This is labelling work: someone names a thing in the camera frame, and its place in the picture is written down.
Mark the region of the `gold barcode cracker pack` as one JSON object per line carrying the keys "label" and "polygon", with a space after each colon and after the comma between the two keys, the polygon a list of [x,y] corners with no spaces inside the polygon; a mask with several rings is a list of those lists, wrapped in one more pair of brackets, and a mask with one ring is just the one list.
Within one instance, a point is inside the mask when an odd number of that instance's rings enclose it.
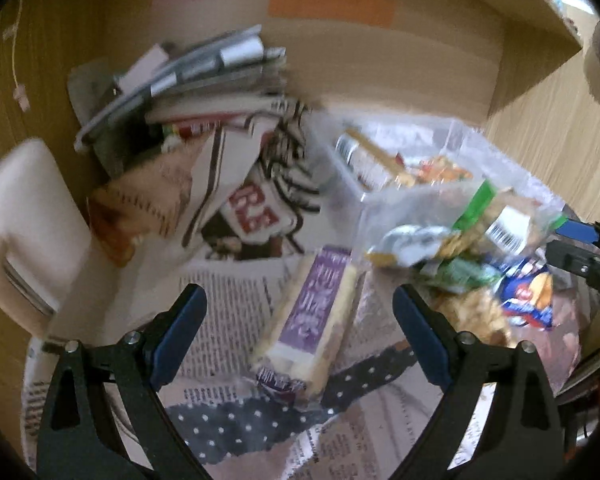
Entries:
{"label": "gold barcode cracker pack", "polygon": [[378,192],[412,183],[395,157],[356,131],[343,133],[336,141],[335,150],[367,191]]}

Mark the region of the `yellow silver snack packet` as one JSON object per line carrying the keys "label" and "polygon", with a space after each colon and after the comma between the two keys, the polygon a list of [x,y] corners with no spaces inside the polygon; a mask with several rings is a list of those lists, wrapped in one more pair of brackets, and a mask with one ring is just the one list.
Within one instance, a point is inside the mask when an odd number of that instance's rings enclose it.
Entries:
{"label": "yellow silver snack packet", "polygon": [[452,234],[445,226],[396,226],[370,246],[365,259],[378,268],[409,268],[434,258]]}

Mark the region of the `stack of magazines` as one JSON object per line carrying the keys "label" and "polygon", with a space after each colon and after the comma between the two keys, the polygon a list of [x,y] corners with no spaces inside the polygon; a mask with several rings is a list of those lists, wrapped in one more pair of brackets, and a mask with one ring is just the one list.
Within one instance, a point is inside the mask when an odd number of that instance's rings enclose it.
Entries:
{"label": "stack of magazines", "polygon": [[88,152],[105,130],[114,128],[142,105],[159,96],[208,87],[239,72],[249,73],[255,68],[285,62],[286,49],[266,46],[261,32],[260,25],[224,32],[194,44],[163,63],[146,81],[131,90],[122,91],[96,112],[76,134],[74,149],[78,153]]}

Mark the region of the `white cushioned chair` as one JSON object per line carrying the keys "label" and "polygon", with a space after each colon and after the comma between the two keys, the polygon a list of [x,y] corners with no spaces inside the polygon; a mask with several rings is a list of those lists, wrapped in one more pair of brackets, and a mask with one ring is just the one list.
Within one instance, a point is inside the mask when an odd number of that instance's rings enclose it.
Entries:
{"label": "white cushioned chair", "polygon": [[42,140],[25,140],[0,160],[0,308],[31,336],[45,336],[91,242]]}

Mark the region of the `blue biscuit snack packet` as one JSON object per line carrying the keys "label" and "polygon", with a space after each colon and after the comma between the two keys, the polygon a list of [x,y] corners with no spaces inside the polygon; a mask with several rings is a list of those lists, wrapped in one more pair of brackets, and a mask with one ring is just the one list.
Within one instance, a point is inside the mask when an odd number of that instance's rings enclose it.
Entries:
{"label": "blue biscuit snack packet", "polygon": [[520,260],[504,272],[496,296],[513,326],[550,330],[553,292],[553,275],[545,260],[535,256]]}

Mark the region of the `clear bag brown pastries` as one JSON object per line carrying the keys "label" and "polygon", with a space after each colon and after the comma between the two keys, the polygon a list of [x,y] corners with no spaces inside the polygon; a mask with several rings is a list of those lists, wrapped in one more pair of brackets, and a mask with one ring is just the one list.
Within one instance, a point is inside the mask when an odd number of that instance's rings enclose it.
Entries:
{"label": "clear bag brown pastries", "polygon": [[498,300],[488,288],[446,295],[434,306],[457,332],[474,334],[484,344],[513,348],[516,339]]}

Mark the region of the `purple label cracker pack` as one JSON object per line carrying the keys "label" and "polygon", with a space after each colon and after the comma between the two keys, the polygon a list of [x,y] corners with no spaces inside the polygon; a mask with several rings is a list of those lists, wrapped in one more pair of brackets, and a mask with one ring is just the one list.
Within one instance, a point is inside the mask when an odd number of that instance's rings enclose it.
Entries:
{"label": "purple label cracker pack", "polygon": [[257,386],[290,406],[317,403],[347,331],[358,268],[343,247],[304,256],[253,348],[249,370]]}

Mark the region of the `clear plastic storage bin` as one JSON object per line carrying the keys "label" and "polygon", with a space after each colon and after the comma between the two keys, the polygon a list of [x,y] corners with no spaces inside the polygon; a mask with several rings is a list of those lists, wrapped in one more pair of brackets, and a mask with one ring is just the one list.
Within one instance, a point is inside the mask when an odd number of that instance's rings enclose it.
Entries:
{"label": "clear plastic storage bin", "polygon": [[420,116],[302,118],[306,166],[335,207],[368,205],[428,185],[471,182],[483,171],[462,153],[462,125]]}

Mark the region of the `green zip bag of snacks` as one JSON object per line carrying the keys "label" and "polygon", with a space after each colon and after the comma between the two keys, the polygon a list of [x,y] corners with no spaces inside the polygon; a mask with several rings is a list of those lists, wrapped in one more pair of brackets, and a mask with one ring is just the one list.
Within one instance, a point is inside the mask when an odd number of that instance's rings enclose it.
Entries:
{"label": "green zip bag of snacks", "polygon": [[471,255],[515,262],[532,255],[566,221],[567,217],[555,207],[484,180],[436,257],[449,260]]}

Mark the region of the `newspaper sheet covering table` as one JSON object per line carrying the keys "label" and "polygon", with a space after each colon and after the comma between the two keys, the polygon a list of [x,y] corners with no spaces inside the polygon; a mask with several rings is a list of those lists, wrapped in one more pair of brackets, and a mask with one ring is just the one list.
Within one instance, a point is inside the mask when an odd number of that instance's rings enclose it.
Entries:
{"label": "newspaper sheet covering table", "polygon": [[[396,226],[452,226],[484,180],[542,204],[564,201],[464,122],[462,153],[475,181],[394,192],[381,202],[335,207],[304,155],[294,192],[254,166],[200,232],[190,255],[152,240],[121,271],[94,257],[83,268],[45,340],[32,342],[23,393],[22,446],[36,472],[48,387],[65,342],[94,348],[143,330],[189,284],[207,313],[178,372],[158,397],[178,435],[218,479],[385,479],[411,451],[441,394],[394,318],[390,299],[407,268],[374,268],[370,246]],[[358,268],[351,319],[321,399],[292,408],[268,398],[249,359],[306,255],[346,248]]]}

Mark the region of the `green foil snack packet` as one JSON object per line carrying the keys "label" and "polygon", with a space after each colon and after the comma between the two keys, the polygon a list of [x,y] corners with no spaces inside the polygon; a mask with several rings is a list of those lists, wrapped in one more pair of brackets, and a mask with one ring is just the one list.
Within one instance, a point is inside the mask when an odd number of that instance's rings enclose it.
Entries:
{"label": "green foil snack packet", "polygon": [[450,260],[430,260],[419,276],[431,287],[464,294],[470,290],[491,287],[501,281],[502,274],[490,264],[456,257]]}

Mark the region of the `red snack packet in bin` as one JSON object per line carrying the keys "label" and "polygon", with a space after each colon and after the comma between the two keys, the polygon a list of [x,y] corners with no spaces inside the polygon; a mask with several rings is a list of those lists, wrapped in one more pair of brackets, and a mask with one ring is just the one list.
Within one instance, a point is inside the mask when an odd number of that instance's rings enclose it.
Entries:
{"label": "red snack packet in bin", "polygon": [[423,159],[417,164],[408,164],[406,170],[419,184],[442,184],[471,180],[471,171],[457,165],[444,155]]}

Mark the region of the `orange sticky note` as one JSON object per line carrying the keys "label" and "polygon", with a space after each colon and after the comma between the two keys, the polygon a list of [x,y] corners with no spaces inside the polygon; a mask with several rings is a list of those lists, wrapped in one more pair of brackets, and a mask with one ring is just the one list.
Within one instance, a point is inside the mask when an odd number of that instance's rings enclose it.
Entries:
{"label": "orange sticky note", "polygon": [[331,20],[389,28],[394,0],[268,0],[268,15],[292,20]]}

